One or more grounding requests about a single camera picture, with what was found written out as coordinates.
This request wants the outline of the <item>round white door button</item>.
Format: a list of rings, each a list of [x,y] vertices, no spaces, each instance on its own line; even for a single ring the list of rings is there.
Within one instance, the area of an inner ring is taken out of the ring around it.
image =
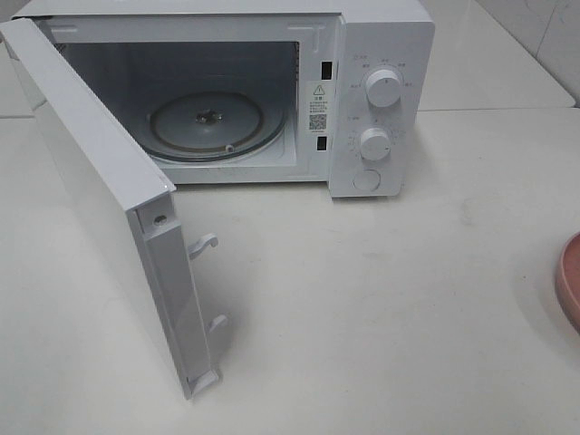
[[[374,169],[359,171],[353,179],[353,186],[362,191],[375,191],[381,184],[381,174]]]

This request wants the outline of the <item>white microwave door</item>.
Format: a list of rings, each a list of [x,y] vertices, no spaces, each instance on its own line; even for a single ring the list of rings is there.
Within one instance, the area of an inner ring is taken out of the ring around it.
[[[187,244],[174,184],[30,19],[3,23],[10,62],[84,229],[186,398],[218,381],[224,315],[205,320],[190,263],[218,238]]]

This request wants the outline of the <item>white microwave knob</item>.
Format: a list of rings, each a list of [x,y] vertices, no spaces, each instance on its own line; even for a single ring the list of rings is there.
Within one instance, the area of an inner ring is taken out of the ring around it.
[[[360,152],[364,160],[383,160],[390,154],[391,148],[391,138],[382,128],[370,128],[361,134]]]
[[[402,94],[402,77],[391,66],[381,66],[371,71],[363,81],[369,103],[377,108],[387,108],[396,103]]]

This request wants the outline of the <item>glass microwave turntable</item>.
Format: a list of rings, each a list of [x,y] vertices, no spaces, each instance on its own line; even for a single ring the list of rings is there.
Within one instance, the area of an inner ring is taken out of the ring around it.
[[[286,108],[234,91],[192,92],[151,103],[128,118],[126,129],[151,156],[176,163],[230,160],[279,136]]]

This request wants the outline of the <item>white microwave oven body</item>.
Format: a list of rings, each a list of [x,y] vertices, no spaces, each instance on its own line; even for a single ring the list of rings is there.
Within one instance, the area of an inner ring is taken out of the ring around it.
[[[237,158],[176,163],[140,146],[174,186],[323,182],[335,198],[401,190],[435,33],[418,1],[31,1],[9,21],[19,18],[40,28],[126,131],[140,108],[192,92],[242,92],[286,108],[279,136]],[[400,73],[402,94],[377,108],[363,81],[384,65]],[[385,159],[361,156],[370,128],[391,138]],[[375,191],[353,186],[365,169],[381,174]]]

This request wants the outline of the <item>pink plate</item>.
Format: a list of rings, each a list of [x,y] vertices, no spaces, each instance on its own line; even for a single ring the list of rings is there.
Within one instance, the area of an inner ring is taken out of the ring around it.
[[[579,234],[563,246],[556,266],[556,297],[570,324],[579,332]]]

